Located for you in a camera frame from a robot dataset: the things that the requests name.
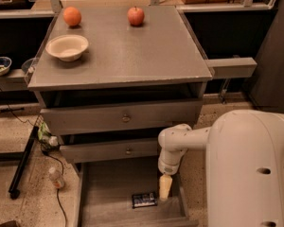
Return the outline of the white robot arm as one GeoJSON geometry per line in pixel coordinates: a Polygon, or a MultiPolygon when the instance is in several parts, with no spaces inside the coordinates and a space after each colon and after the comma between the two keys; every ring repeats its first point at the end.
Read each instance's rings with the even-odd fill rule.
{"type": "Polygon", "coordinates": [[[284,113],[235,110],[207,128],[166,128],[158,143],[165,175],[205,151],[208,227],[284,227],[284,113]]]}

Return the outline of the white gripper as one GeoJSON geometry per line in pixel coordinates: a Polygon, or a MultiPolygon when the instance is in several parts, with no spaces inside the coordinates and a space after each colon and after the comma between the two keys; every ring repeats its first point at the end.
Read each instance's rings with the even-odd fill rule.
{"type": "Polygon", "coordinates": [[[158,158],[158,169],[163,174],[159,179],[159,199],[166,201],[172,185],[171,175],[178,172],[184,152],[182,150],[168,151],[162,149],[158,158]]]}

